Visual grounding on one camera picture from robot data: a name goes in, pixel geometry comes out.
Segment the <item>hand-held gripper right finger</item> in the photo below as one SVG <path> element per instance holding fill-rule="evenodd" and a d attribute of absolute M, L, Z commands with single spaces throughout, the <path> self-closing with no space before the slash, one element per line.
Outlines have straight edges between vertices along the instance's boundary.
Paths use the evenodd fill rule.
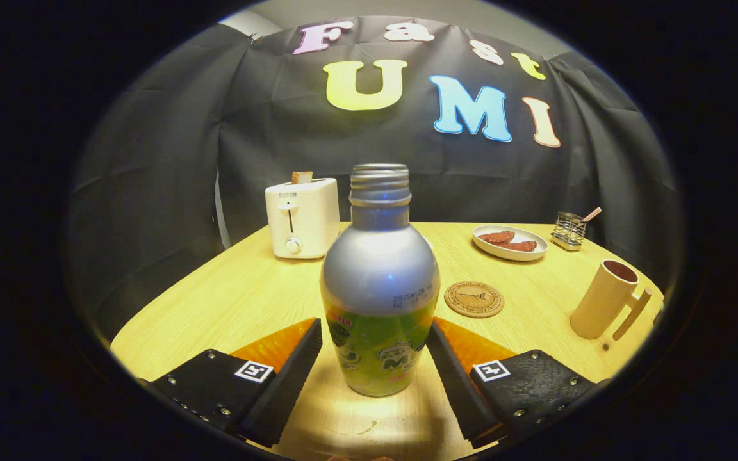
<path fill-rule="evenodd" d="M 474 448 L 512 446 L 582 406 L 600 390 L 542 350 L 514 353 L 442 318 L 427 347 L 463 437 Z"/>

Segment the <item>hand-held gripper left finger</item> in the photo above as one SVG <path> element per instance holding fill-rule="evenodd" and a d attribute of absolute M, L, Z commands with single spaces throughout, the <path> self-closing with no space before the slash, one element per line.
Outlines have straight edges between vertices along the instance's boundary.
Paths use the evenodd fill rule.
<path fill-rule="evenodd" d="M 270 448 L 321 347 L 322 322 L 308 318 L 232 353 L 203 350 L 147 388 L 218 431 Z"/>

